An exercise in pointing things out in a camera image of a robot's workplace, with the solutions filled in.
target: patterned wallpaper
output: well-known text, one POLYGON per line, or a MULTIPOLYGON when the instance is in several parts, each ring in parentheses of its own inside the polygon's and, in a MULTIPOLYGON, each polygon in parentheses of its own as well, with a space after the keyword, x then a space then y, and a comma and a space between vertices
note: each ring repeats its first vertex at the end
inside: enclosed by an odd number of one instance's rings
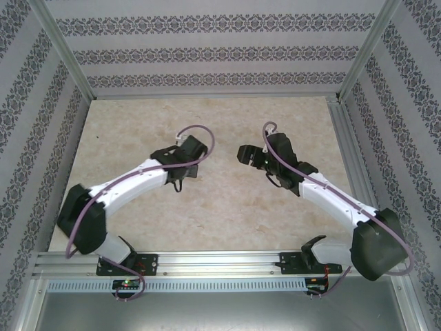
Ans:
POLYGON ((0 330, 47 250, 88 104, 23 0, 0 1, 0 330))
POLYGON ((337 92, 384 0, 47 5, 97 96, 337 92))
POLYGON ((434 1, 403 1, 346 100, 376 199, 415 254, 430 330, 441 330, 440 17, 434 1))

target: enclosure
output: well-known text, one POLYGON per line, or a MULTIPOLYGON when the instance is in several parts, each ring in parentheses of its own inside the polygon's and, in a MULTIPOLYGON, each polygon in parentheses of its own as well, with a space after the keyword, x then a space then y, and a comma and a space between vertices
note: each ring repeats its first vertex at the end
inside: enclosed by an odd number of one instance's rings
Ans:
POLYGON ((438 6, 0 1, 0 330, 441 330, 438 6), (410 275, 368 282, 353 271, 322 301, 302 293, 301 275, 282 277, 279 253, 351 235, 237 161, 240 145, 263 146, 266 121, 344 192, 396 212, 410 275), (194 123, 216 137, 198 177, 107 220, 159 255, 147 294, 117 303, 78 290, 106 278, 97 256, 64 259, 55 225, 65 192, 127 172, 194 123), (209 290, 223 284, 238 288, 209 290))

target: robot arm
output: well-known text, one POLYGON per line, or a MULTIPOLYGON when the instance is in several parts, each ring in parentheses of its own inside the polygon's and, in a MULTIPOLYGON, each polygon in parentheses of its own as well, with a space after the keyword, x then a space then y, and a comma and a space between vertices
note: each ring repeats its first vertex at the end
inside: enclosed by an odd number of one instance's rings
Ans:
POLYGON ((315 203, 352 235, 351 245, 328 239, 326 236, 316 237, 306 243, 302 247, 302 260, 307 266, 311 267, 315 263, 352 265, 362 276, 374 281, 407 257, 404 248, 360 210, 363 209, 369 214, 375 215, 377 219, 403 238, 399 220, 394 212, 389 209, 379 211, 357 201, 330 183, 317 168, 307 162, 298 161, 292 150, 291 142, 285 134, 267 131, 267 140, 283 161, 312 179, 325 183, 325 187, 287 169, 267 151, 266 146, 259 148, 243 145, 239 148, 238 160, 259 170, 264 170, 267 178, 274 185, 291 190, 298 197, 315 203), (280 185, 277 185, 272 177, 275 177, 280 185), (358 209, 327 189, 330 187, 355 203, 358 209))
POLYGON ((124 181, 116 183, 105 190, 86 212, 74 245, 81 254, 96 253, 116 263, 132 268, 136 260, 136 252, 128 242, 106 230, 106 220, 119 208, 149 190, 172 183, 177 192, 181 191, 182 180, 185 177, 196 177, 198 166, 176 167, 147 171, 155 166, 174 165, 198 160, 207 153, 207 146, 193 136, 188 136, 180 146, 171 146, 157 150, 150 158, 135 169, 121 176, 85 189, 81 184, 73 186, 64 201, 57 225, 68 236, 72 234, 74 224, 86 203, 109 187, 112 183, 133 172, 139 172, 124 181))

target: decorative border pattern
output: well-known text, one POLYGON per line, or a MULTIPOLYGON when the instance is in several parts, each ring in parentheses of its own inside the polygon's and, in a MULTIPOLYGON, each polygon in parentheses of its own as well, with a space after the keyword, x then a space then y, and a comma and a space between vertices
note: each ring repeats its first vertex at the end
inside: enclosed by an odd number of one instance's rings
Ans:
POLYGON ((0 62, 30 13, 26 0, 10 0, 0 14, 0 62))
POLYGON ((435 54, 441 57, 441 10, 432 0, 404 0, 404 4, 420 26, 422 33, 431 43, 435 54))
POLYGON ((343 102, 345 103, 347 114, 348 114, 349 120, 351 121, 353 133, 354 133, 354 135, 356 136, 356 139, 357 139, 358 149, 360 150, 360 154, 361 154, 361 157, 363 159, 363 164, 365 165, 367 177, 369 178, 369 183, 371 184, 371 188, 372 188, 372 192, 373 192, 373 197, 375 198, 375 201, 376 201, 377 205, 380 205, 380 200, 378 200, 377 190, 375 189, 375 185, 373 184, 373 180, 372 180, 372 176, 371 176, 371 171, 369 170, 369 168, 367 166, 365 154, 363 152, 363 149, 361 148, 361 142, 360 142, 360 139, 358 138, 356 127, 353 124, 351 114, 349 113, 349 106, 347 105, 346 101, 343 101, 343 102))
POLYGON ((416 145, 413 143, 404 118, 400 114, 400 109, 398 109, 398 105, 392 96, 392 91, 389 89, 374 56, 369 58, 365 68, 400 147, 402 159, 406 163, 413 184, 416 186, 416 192, 420 195, 420 201, 427 213, 427 219, 431 222, 431 228, 436 233, 436 240, 441 241, 441 200, 435 196, 437 193, 433 188, 432 180, 427 176, 427 171, 420 160, 416 145))
POLYGON ((11 185, 6 189, 3 205, 0 206, 0 248, 3 248, 4 241, 8 238, 9 228, 15 218, 16 209, 23 197, 26 184, 37 160, 50 120, 54 114, 65 82, 68 80, 68 76, 68 69, 60 61, 46 97, 40 106, 37 120, 32 126, 28 140, 26 140, 24 151, 20 155, 20 162, 18 162, 13 178, 10 181, 11 185))
POLYGON ((23 110, 31 88, 34 86, 51 48, 52 43, 48 35, 41 29, 23 67, 20 69, 20 74, 17 75, 17 79, 13 83, 13 88, 10 89, 10 94, 1 105, 0 154, 3 153, 3 147, 8 143, 8 137, 15 127, 15 121, 23 110))
POLYGON ((147 48, 83 50, 74 55, 87 64, 216 62, 216 61, 351 61, 357 46, 147 48))
POLYGON ((26 269, 29 266, 29 259, 36 244, 41 224, 44 220, 46 208, 50 200, 50 193, 56 182, 55 179, 57 177, 57 172, 59 171, 63 160, 63 154, 68 144, 68 138, 74 125, 82 98, 80 90, 75 87, 50 160, 48 161, 46 173, 43 176, 37 199, 29 216, 27 230, 24 233, 20 243, 20 249, 14 260, 14 269, 11 270, 11 277, 6 282, 6 291, 2 294, 3 299, 0 303, 0 330, 8 329, 8 324, 12 318, 12 312, 17 304, 19 291, 23 287, 23 278, 25 277, 26 269))
POLYGON ((57 19, 65 37, 200 32, 368 31, 375 14, 230 14, 57 19))
POLYGON ((134 74, 89 76, 92 88, 340 84, 346 72, 246 72, 233 74, 134 74))
POLYGON ((437 100, 433 100, 429 85, 423 79, 415 59, 411 56, 393 23, 388 25, 382 39, 406 84, 407 91, 413 98, 413 104, 417 107, 426 128, 429 129, 430 137, 435 138, 433 143, 438 146, 437 151, 441 154, 440 104, 437 100))
POLYGON ((384 147, 383 140, 380 136, 376 122, 373 119, 366 95, 363 92, 359 81, 357 81, 354 85, 352 93, 356 100, 358 110, 360 111, 366 132, 369 135, 369 140, 371 142, 373 152, 377 158, 377 164, 382 173, 384 184, 387 188, 387 193, 389 194, 389 198, 392 202, 392 207, 400 218, 404 237, 406 242, 410 245, 415 257, 415 266, 418 279, 421 283, 421 291, 424 292, 426 302, 431 307, 430 313, 433 315, 435 325, 441 329, 441 310, 439 309, 441 294, 438 292, 438 287, 434 285, 435 276, 429 269, 430 264, 427 262, 426 252, 422 249, 420 237, 414 229, 411 215, 407 210, 406 201, 404 200, 400 185, 398 184, 398 180, 393 172, 389 155, 384 147))

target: beige floor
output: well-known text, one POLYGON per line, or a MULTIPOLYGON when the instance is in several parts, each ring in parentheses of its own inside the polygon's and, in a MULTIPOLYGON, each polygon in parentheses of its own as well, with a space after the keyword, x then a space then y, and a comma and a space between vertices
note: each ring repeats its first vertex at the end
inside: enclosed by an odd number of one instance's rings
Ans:
MULTIPOLYGON (((216 135, 216 148, 198 178, 184 180, 180 194, 169 184, 125 205, 107 220, 111 232, 136 250, 162 251, 298 249, 319 234, 349 240, 320 208, 237 161, 239 145, 263 145, 268 120, 288 135, 299 160, 349 192, 322 97, 93 101, 68 187, 89 187, 131 170, 174 144, 181 128, 202 123, 216 135)), ((192 134, 209 142, 200 130, 192 134)), ((64 250, 66 243, 56 229, 50 250, 64 250)))

